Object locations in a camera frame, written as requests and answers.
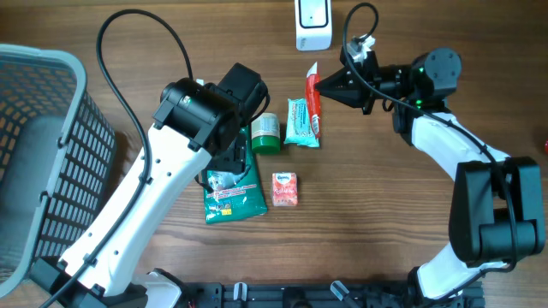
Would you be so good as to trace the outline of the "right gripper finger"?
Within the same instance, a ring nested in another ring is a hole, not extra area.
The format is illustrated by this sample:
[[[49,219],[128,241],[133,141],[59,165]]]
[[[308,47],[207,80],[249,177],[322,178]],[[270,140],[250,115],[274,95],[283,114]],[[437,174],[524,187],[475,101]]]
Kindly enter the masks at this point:
[[[317,88],[356,88],[360,82],[352,70],[345,66],[316,84]]]
[[[362,108],[364,105],[360,88],[320,84],[317,84],[315,88],[321,96],[330,98],[351,108]]]

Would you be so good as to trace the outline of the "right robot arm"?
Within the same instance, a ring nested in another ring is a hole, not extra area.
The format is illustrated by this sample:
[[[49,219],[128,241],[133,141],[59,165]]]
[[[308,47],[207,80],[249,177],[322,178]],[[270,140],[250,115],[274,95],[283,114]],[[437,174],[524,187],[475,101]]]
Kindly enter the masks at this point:
[[[381,67],[362,47],[342,50],[342,68],[317,84],[320,95],[370,114],[376,101],[392,114],[408,145],[433,159],[453,180],[449,243],[414,268],[407,306],[446,305],[490,272],[509,272],[542,252],[545,215],[539,165],[490,147],[463,127],[447,105],[462,59],[437,48],[408,65]]]

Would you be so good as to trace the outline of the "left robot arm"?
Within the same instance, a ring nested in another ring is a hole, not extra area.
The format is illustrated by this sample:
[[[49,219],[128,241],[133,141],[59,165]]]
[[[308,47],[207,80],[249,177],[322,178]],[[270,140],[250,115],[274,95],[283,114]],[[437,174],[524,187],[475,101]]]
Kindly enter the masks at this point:
[[[237,63],[218,84],[183,78],[164,88],[142,151],[86,232],[59,258],[39,258],[30,278],[65,307],[177,307],[173,275],[135,269],[176,199],[208,168],[229,171],[223,155],[238,142],[268,90]]]

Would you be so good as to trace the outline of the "red coffee stick sachet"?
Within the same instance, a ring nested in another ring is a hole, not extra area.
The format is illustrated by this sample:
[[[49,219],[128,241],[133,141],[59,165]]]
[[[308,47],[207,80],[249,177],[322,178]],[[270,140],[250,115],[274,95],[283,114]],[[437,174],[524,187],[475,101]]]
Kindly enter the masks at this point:
[[[321,103],[319,98],[319,92],[316,90],[316,84],[320,81],[318,63],[315,62],[307,71],[306,78],[306,93],[305,99],[307,101],[308,114],[310,118],[310,124],[312,132],[316,139],[320,138],[320,116],[321,116]]]

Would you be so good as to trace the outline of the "light teal tissue pack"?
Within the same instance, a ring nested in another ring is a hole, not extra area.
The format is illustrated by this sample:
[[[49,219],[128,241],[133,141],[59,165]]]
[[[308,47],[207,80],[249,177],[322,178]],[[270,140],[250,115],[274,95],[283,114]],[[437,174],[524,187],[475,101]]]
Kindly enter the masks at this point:
[[[309,148],[320,147],[319,139],[312,130],[305,98],[288,99],[288,120],[284,144]]]

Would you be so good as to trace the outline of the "green lid white jar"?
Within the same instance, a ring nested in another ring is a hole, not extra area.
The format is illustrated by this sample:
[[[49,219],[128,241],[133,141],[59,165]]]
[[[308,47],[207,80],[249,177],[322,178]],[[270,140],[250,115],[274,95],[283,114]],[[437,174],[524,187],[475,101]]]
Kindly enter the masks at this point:
[[[277,154],[281,149],[280,125],[277,115],[263,113],[251,123],[252,151],[255,154]]]

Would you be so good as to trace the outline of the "green snack bag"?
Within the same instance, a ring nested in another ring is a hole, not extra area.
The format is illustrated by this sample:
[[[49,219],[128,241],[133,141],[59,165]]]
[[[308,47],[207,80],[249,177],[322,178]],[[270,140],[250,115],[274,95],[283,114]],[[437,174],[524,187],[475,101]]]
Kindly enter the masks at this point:
[[[240,174],[221,171],[203,171],[202,179],[212,188],[204,190],[205,222],[214,224],[244,220],[267,212],[260,184],[257,163],[251,148],[249,127],[241,129],[245,136],[246,161]]]

